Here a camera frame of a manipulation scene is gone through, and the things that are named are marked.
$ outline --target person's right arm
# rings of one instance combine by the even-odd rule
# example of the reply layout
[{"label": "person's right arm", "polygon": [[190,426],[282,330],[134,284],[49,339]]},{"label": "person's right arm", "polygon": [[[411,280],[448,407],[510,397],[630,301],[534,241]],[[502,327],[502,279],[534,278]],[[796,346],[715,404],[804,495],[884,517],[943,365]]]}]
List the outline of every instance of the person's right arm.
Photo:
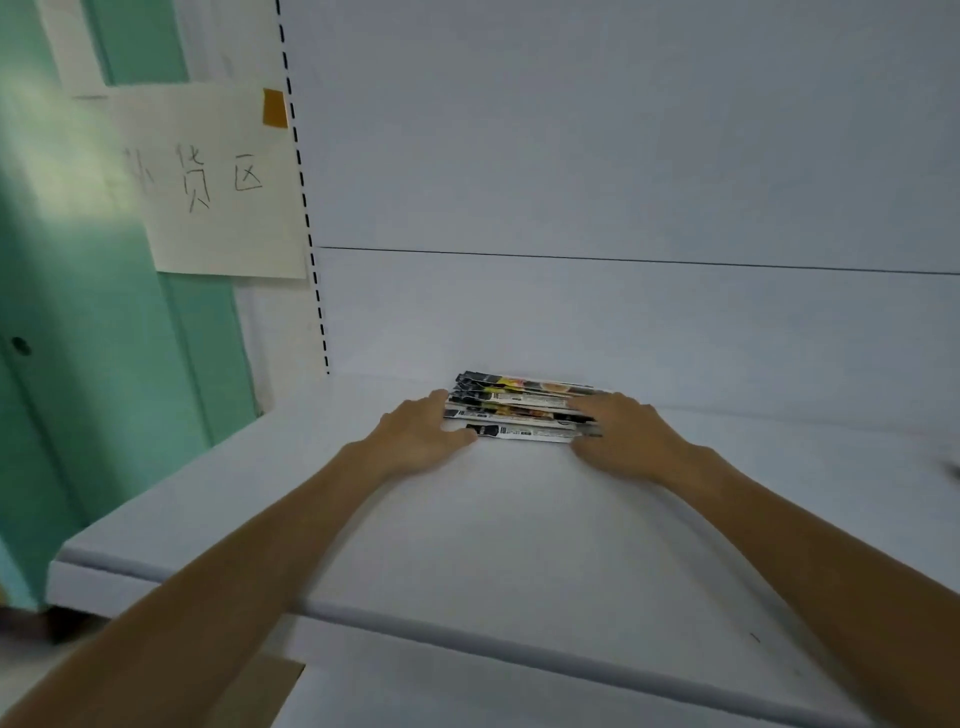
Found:
[{"label": "person's right arm", "polygon": [[902,726],[960,726],[960,596],[691,445],[650,405],[571,399],[603,437],[573,449],[619,477],[658,483],[712,523]]}]

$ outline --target stack of packets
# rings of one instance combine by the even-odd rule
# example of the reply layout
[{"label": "stack of packets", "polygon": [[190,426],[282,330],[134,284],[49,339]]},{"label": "stack of packets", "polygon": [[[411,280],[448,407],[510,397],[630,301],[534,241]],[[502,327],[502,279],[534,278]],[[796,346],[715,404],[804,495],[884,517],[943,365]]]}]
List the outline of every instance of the stack of packets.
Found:
[{"label": "stack of packets", "polygon": [[579,435],[599,436],[591,417],[567,400],[606,390],[561,381],[463,372],[446,399],[444,417],[465,420],[484,437],[568,443]]}]

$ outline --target orange tape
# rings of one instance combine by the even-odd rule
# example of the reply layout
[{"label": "orange tape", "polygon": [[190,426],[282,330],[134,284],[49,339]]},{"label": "orange tape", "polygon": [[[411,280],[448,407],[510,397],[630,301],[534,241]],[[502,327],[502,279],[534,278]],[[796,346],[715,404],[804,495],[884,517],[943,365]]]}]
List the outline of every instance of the orange tape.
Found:
[{"label": "orange tape", "polygon": [[263,125],[286,129],[287,107],[283,103],[283,91],[275,88],[263,89]]}]

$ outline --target person's left arm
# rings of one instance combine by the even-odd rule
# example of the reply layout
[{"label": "person's left arm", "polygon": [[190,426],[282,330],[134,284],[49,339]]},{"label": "person's left arm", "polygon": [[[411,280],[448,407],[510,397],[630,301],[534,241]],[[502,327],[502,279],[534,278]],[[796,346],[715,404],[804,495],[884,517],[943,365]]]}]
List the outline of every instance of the person's left arm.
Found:
[{"label": "person's left arm", "polygon": [[200,720],[380,485],[476,439],[440,428],[446,392],[406,401],[364,440],[111,622],[0,719],[0,728],[167,728]]}]

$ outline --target hand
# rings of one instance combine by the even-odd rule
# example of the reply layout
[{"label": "hand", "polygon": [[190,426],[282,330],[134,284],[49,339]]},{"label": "hand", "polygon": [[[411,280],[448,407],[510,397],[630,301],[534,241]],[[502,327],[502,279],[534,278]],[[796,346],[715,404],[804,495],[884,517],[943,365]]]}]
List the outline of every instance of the hand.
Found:
[{"label": "hand", "polygon": [[673,487],[694,467],[699,449],[649,404],[617,392],[571,397],[567,406],[600,424],[603,437],[578,437],[571,443],[577,456],[598,470]]},{"label": "hand", "polygon": [[445,389],[431,392],[422,400],[407,400],[381,417],[376,429],[359,443],[364,457],[383,479],[433,468],[476,441],[477,433],[472,429],[447,432],[440,428],[445,402]]}]

